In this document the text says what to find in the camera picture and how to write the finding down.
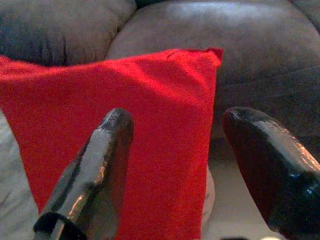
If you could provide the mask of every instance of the pillow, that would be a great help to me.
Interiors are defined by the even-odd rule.
[[[0,57],[0,107],[39,210],[102,117],[131,112],[117,239],[199,239],[222,50],[173,49],[72,67]]]

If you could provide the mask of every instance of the couch cushion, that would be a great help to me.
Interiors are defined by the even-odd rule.
[[[105,114],[121,107],[135,133],[119,239],[199,239],[221,57],[168,50],[73,67],[0,57],[0,106],[39,208]]]
[[[135,0],[2,0],[0,55],[44,65],[103,60]]]
[[[106,57],[209,46],[225,49],[218,72],[216,121],[229,99],[232,106],[258,108],[284,124],[288,122],[284,116],[290,112],[291,129],[297,129],[292,123],[303,124],[305,116],[311,116],[313,123],[318,119],[319,115],[303,104],[310,106],[316,97],[310,96],[310,87],[319,87],[313,67],[320,65],[320,36],[307,17],[286,0],[173,0],[146,6],[124,26]],[[297,82],[291,82],[292,76]],[[243,85],[245,92],[238,87]],[[266,97],[268,108],[262,103]],[[294,108],[297,101],[301,107]],[[316,126],[300,129],[305,129],[301,132],[305,134],[314,132]],[[221,126],[215,125],[216,130],[221,137]]]
[[[319,0],[291,0],[303,12],[320,32],[320,1]]]

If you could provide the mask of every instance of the black plastic object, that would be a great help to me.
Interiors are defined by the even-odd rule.
[[[133,132],[133,119],[125,110],[116,108],[105,116],[61,175],[33,227],[34,240],[115,236]]]
[[[292,240],[320,240],[320,164],[277,120],[228,109],[223,129],[269,228]]]

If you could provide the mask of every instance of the red fabric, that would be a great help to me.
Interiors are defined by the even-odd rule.
[[[103,116],[132,113],[119,240],[201,236],[219,49],[167,50],[71,67],[0,57],[0,106],[39,210]]]

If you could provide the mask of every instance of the shiny black surface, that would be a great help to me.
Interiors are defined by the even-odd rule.
[[[116,234],[133,131],[125,110],[106,115],[61,175],[34,225],[35,240],[100,240]]]
[[[225,135],[254,202],[271,230],[289,239],[320,239],[320,165],[263,112],[227,110]]]

